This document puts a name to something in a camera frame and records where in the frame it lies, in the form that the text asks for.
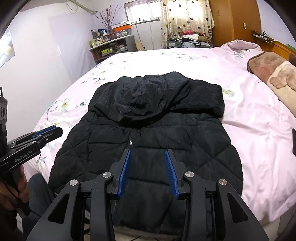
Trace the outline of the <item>brown bear print pillow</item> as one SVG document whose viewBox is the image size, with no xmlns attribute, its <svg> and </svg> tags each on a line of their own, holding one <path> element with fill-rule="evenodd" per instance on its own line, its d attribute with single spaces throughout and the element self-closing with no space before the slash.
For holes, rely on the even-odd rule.
<svg viewBox="0 0 296 241">
<path fill-rule="evenodd" d="M 274 52 L 262 52 L 248 60 L 247 70 L 256 75 L 295 115 L 295 66 Z"/>
</svg>

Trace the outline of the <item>heart pattern curtain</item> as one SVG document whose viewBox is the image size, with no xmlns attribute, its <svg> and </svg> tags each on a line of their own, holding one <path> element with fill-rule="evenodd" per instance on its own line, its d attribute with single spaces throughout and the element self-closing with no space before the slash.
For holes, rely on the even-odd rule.
<svg viewBox="0 0 296 241">
<path fill-rule="evenodd" d="M 207 0 L 160 1 L 161 46 L 182 35 L 198 34 L 211 41 L 215 27 L 210 2 Z"/>
</svg>

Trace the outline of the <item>pink floral bed sheet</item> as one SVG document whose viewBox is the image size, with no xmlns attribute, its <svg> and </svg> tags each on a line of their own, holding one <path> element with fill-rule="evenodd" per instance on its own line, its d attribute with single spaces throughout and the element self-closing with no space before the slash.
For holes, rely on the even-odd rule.
<svg viewBox="0 0 296 241">
<path fill-rule="evenodd" d="M 247 71 L 257 44 L 235 40 L 215 48 L 172 48 L 125 52 L 111 56 L 80 77 L 48 108 L 35 129 L 59 126 L 62 137 L 47 144 L 25 163 L 25 174 L 49 178 L 55 156 L 70 130 L 86 114 L 95 90 L 120 77 L 182 75 L 218 84 L 225 111 L 222 124 L 242 162 L 243 200 L 265 224 L 278 220 L 295 205 L 295 117 L 274 92 Z"/>
</svg>

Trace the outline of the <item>black puffer jacket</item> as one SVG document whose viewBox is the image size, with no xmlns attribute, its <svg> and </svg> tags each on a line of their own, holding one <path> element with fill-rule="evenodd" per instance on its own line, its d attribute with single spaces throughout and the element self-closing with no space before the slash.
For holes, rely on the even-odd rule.
<svg viewBox="0 0 296 241">
<path fill-rule="evenodd" d="M 242 193 L 241 160 L 222 126 L 224 109 L 221 86 L 177 72 L 101 85 L 58 151 L 49 187 L 59 193 L 72 179 L 92 180 L 130 149 L 125 193 L 111 204 L 114 225 L 181 235 L 186 203 L 172 195 L 166 150 L 203 179 L 224 178 Z"/>
</svg>

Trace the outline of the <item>vase with pink branches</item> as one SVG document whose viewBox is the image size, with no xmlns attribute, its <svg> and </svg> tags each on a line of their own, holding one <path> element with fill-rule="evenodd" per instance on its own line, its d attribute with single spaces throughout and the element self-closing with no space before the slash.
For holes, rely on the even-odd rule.
<svg viewBox="0 0 296 241">
<path fill-rule="evenodd" d="M 98 12 L 98 15 L 95 14 L 95 17 L 97 20 L 102 23 L 102 25 L 106 28 L 107 34 L 110 40 L 113 40 L 113 30 L 112 30 L 112 23 L 117 15 L 118 11 L 121 9 L 121 6 L 118 7 L 118 5 L 115 6 L 115 9 L 112 8 L 112 6 L 109 6 L 108 8 L 103 9 L 102 11 Z"/>
</svg>

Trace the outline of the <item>pile of clothes by window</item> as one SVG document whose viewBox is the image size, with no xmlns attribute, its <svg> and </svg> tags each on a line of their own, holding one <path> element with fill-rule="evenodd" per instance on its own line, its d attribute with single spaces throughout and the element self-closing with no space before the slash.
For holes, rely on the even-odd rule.
<svg viewBox="0 0 296 241">
<path fill-rule="evenodd" d="M 211 40 L 200 34 L 182 35 L 166 41 L 166 48 L 212 48 Z"/>
</svg>

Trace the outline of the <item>wooden headboard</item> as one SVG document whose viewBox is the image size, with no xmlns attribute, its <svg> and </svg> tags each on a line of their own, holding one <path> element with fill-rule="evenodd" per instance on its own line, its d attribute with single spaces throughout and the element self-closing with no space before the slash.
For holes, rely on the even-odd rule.
<svg viewBox="0 0 296 241">
<path fill-rule="evenodd" d="M 295 50 L 283 43 L 272 39 L 267 36 L 267 34 L 262 35 L 260 32 L 252 30 L 251 35 L 256 40 L 256 43 L 260 46 L 264 52 L 274 52 L 281 57 L 285 58 L 288 61 L 292 61 L 292 64 L 295 65 Z"/>
</svg>

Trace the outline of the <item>black smartphone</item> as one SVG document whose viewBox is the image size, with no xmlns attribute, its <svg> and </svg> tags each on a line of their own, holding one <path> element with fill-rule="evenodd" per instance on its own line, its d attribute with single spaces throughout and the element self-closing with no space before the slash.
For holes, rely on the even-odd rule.
<svg viewBox="0 0 296 241">
<path fill-rule="evenodd" d="M 296 156 L 296 130 L 292 129 L 292 153 Z"/>
</svg>

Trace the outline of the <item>wooden shelf with clutter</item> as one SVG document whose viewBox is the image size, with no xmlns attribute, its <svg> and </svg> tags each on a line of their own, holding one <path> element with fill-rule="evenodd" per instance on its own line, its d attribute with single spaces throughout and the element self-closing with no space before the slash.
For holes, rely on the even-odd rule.
<svg viewBox="0 0 296 241">
<path fill-rule="evenodd" d="M 92 47 L 89 51 L 97 65 L 115 54 L 122 52 L 136 52 L 137 47 L 134 35 L 126 35 Z"/>
</svg>

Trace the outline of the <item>orange storage box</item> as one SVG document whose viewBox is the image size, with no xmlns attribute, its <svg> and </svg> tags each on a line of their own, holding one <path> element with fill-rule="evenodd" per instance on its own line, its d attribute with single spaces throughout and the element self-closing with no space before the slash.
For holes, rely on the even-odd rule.
<svg viewBox="0 0 296 241">
<path fill-rule="evenodd" d="M 130 22 L 121 22 L 121 23 L 113 25 L 111 28 L 115 33 L 118 33 L 118 32 L 121 32 L 121 31 L 131 29 L 132 24 Z"/>
</svg>

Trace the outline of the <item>wooden wardrobe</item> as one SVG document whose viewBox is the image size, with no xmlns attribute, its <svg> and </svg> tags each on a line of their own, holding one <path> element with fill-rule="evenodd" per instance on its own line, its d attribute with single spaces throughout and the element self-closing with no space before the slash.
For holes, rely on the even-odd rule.
<svg viewBox="0 0 296 241">
<path fill-rule="evenodd" d="M 251 31 L 261 32 L 260 14 L 256 0 L 211 0 L 214 19 L 212 43 L 220 47 L 233 40 L 256 42 Z"/>
</svg>

